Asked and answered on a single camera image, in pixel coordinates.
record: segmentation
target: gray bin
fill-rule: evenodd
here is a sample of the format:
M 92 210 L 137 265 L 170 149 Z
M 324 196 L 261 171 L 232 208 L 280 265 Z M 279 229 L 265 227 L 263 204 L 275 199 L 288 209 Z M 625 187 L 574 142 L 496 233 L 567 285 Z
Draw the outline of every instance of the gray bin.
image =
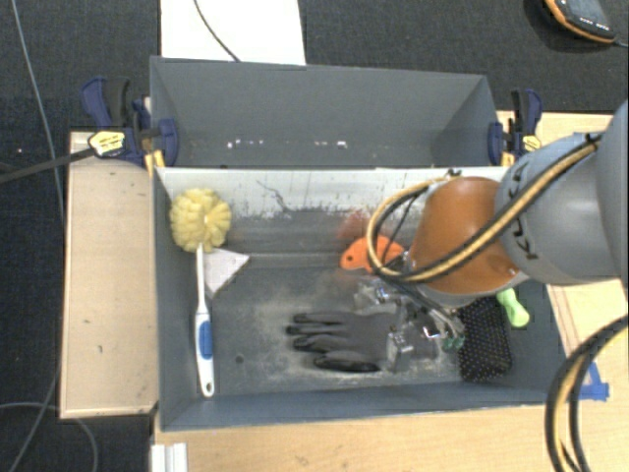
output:
M 369 418 L 544 401 L 565 356 L 545 291 L 534 282 L 519 289 L 533 319 L 526 329 L 509 332 L 514 368 L 494 383 L 462 382 L 454 357 L 445 354 L 434 361 L 415 362 L 409 372 L 401 374 L 320 371 L 313 367 L 310 355 L 291 348 L 291 339 L 284 333 L 295 313 L 352 309 L 353 295 L 364 276 L 338 267 L 340 255 L 352 241 L 338 235 L 339 227 L 352 212 L 373 210 L 392 192 L 442 175 L 445 169 L 429 169 L 436 163 L 466 166 L 465 174 L 499 179 L 500 168 L 469 168 L 486 164 L 486 128 L 495 118 L 484 78 L 163 59 L 153 59 L 151 72 L 153 115 L 176 118 L 183 144 L 181 164 L 199 166 L 160 170 L 154 181 L 162 430 Z M 339 83 L 337 76 L 344 81 Z M 260 86 L 271 89 L 266 83 L 273 84 L 274 90 L 265 97 L 246 96 L 246 78 L 252 91 Z M 186 80 L 191 79 L 198 88 L 185 90 Z M 342 86 L 346 94 L 338 97 L 336 91 Z M 299 100 L 293 99 L 285 112 L 284 127 L 282 120 L 264 114 L 289 101 L 286 89 L 299 93 Z M 465 89 L 467 95 L 461 96 Z M 446 95 L 449 91 L 451 100 Z M 233 103 L 228 94 L 235 96 Z M 389 99 L 393 105 L 381 103 L 393 95 Z M 432 105 L 434 95 L 438 105 Z M 203 101 L 212 104 L 212 99 L 223 100 L 220 110 L 199 113 Z M 386 132 L 385 126 L 372 128 L 377 114 L 361 108 L 361 103 L 375 99 L 372 110 L 385 107 L 390 118 L 387 134 L 392 153 L 385 146 L 372 153 L 351 153 L 352 148 L 369 146 L 377 140 L 376 134 Z M 407 100 L 403 110 L 402 99 Z M 243 105 L 245 100 L 251 110 Z M 329 124 L 325 137 L 318 131 L 319 146 L 308 132 L 316 109 Z M 241 110 L 246 121 L 239 118 Z M 340 132 L 333 136 L 330 114 L 336 114 L 335 124 L 346 124 L 342 140 L 346 147 L 320 144 L 340 140 Z M 352 120 L 354 132 L 347 129 Z M 465 124 L 473 129 L 453 130 Z M 295 133 L 296 125 L 303 125 L 301 132 Z M 235 147 L 237 134 L 240 145 L 254 141 L 244 133 L 246 127 L 264 135 L 262 145 Z M 455 135 L 463 143 L 442 146 L 439 142 Z M 290 144 L 280 156 L 265 148 L 283 141 Z M 400 152 L 400 146 L 407 151 Z M 459 154 L 461 148 L 469 153 Z M 444 160 L 436 157 L 441 152 Z M 395 169 L 375 169 L 379 162 Z M 217 169 L 221 166 L 247 169 Z M 214 189 L 230 204 L 234 220 L 225 248 L 252 256 L 211 303 L 217 382 L 211 399 L 201 396 L 197 381 L 195 257 L 175 246 L 167 215 L 171 198 L 194 187 Z M 416 215 L 413 212 L 409 217 L 402 241 L 408 243 L 412 237 Z

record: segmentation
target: yellow brush head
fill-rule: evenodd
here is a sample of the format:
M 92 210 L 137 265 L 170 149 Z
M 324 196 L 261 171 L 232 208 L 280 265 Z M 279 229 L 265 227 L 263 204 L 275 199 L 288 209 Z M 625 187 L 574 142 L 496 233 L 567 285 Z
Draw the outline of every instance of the yellow brush head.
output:
M 194 252 L 200 244 L 211 252 L 225 243 L 231 227 L 229 205 L 210 189 L 189 189 L 179 195 L 170 207 L 170 226 L 175 243 L 186 252 Z

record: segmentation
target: white paper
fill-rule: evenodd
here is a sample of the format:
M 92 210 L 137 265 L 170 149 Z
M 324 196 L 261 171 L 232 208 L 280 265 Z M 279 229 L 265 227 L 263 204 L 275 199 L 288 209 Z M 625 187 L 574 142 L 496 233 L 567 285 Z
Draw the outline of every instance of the white paper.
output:
M 249 256 L 219 248 L 203 255 L 205 287 L 213 297 L 249 261 Z
M 304 65 L 297 0 L 198 0 L 214 32 L 241 61 Z M 161 0 L 161 54 L 231 61 L 194 0 Z

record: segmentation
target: gray carpet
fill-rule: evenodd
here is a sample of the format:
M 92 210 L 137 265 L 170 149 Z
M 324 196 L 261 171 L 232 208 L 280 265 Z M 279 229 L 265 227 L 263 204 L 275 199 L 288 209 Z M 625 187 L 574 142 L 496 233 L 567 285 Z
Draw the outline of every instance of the gray carpet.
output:
M 603 0 L 621 34 L 627 0 Z M 627 50 L 557 32 L 533 0 L 300 0 L 307 60 L 482 73 L 496 106 L 533 88 L 546 110 L 612 112 L 627 97 Z M 78 98 L 94 75 L 125 75 L 148 91 L 158 53 L 159 0 L 18 0 L 57 151 L 89 122 Z M 48 155 L 9 0 L 0 0 L 0 162 L 23 167 Z M 59 354 L 63 236 L 52 174 L 0 186 L 0 404 L 43 400 Z M 36 411 L 0 410 L 0 464 L 13 460 Z M 101 469 L 145 470 L 146 417 L 89 422 Z M 88 470 L 87 440 L 43 424 L 21 470 Z

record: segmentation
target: wooden table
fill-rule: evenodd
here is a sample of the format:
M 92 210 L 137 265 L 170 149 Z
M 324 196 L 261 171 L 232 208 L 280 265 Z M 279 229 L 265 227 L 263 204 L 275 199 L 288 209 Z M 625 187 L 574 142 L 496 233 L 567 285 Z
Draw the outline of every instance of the wooden table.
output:
M 498 114 L 502 121 L 510 115 Z M 538 136 L 548 143 L 601 131 L 609 119 L 546 113 Z M 73 134 L 73 150 L 85 140 Z M 125 162 L 89 158 L 71 166 L 62 418 L 148 413 L 157 401 L 148 192 L 146 173 Z M 617 281 L 549 290 L 568 350 L 627 313 Z M 611 398 L 583 403 L 595 470 L 629 463 L 627 358 L 626 340 L 616 341 L 598 359 Z M 550 470 L 540 406 L 175 434 L 155 425 L 154 441 L 187 443 L 191 471 Z

